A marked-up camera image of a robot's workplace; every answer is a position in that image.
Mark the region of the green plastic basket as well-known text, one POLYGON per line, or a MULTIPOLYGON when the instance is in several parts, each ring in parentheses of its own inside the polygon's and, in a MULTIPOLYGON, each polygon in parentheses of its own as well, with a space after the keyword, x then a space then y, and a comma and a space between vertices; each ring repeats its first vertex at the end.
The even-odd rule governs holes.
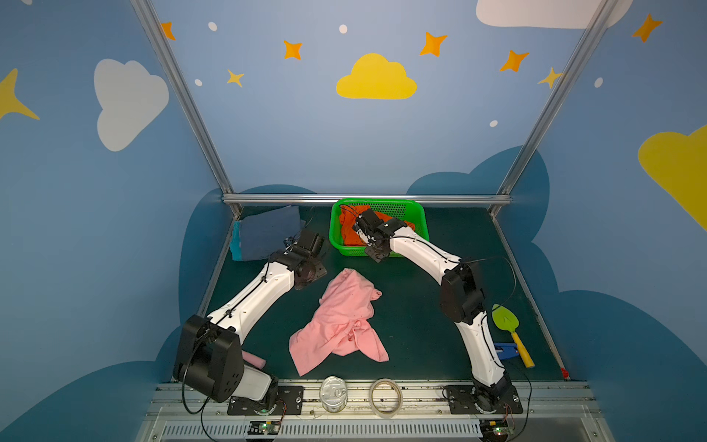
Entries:
POLYGON ((366 246, 355 235, 355 215, 373 209, 381 219, 395 217, 407 223, 415 233, 429 239, 425 210, 412 200, 390 198, 344 198, 331 208, 329 241, 343 256, 365 257, 366 246))

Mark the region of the pink t-shirt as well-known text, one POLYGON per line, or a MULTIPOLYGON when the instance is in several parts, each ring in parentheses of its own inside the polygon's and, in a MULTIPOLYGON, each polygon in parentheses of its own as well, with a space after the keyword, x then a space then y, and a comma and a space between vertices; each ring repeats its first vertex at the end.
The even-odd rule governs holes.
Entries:
POLYGON ((311 321, 289 339, 289 352, 298 375, 304 376, 329 355, 345 357, 360 352, 371 360, 390 360, 377 332, 369 323, 373 302, 382 292, 354 269, 335 276, 320 298, 311 321))

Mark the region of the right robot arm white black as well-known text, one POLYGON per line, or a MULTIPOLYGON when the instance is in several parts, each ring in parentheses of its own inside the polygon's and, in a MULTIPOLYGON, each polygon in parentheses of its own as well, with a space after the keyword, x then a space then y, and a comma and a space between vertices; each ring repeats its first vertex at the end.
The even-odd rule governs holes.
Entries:
POLYGON ((440 309, 456 325, 464 342, 474 390, 482 414, 523 411, 517 389, 502 364, 489 329, 478 260, 462 259, 427 241, 401 219, 381 219, 371 209, 355 217, 353 231, 366 244, 366 255, 380 263, 392 252, 430 274, 440 285, 440 309))

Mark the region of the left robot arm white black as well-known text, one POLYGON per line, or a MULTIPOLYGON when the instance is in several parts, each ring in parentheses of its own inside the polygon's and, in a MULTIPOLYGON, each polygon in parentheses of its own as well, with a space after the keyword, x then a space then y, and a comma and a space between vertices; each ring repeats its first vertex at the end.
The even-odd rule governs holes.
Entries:
POLYGON ((186 320, 172 377, 184 389, 192 388, 216 403, 236 397, 257 403, 262 413, 274 408, 278 381, 245 361, 242 344, 281 296, 327 274, 320 259, 324 244, 324 237, 303 230, 292 244, 273 253, 232 300, 204 317, 186 320))

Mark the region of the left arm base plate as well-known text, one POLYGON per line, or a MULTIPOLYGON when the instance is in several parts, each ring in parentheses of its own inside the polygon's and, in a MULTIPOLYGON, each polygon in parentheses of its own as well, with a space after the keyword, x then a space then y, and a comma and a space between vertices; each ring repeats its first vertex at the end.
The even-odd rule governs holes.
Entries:
POLYGON ((300 386, 281 386, 277 388, 274 403, 259 403, 248 398, 233 396, 228 403, 228 415, 238 416, 285 416, 300 415, 304 402, 304 388, 300 386))

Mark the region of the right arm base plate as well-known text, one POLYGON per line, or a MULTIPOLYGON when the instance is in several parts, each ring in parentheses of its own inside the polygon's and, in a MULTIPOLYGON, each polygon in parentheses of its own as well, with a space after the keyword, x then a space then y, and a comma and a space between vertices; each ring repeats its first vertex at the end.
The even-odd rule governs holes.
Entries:
POLYGON ((514 386, 499 398, 482 393, 472 384, 447 385, 442 390, 451 414, 522 414, 521 399, 514 386))

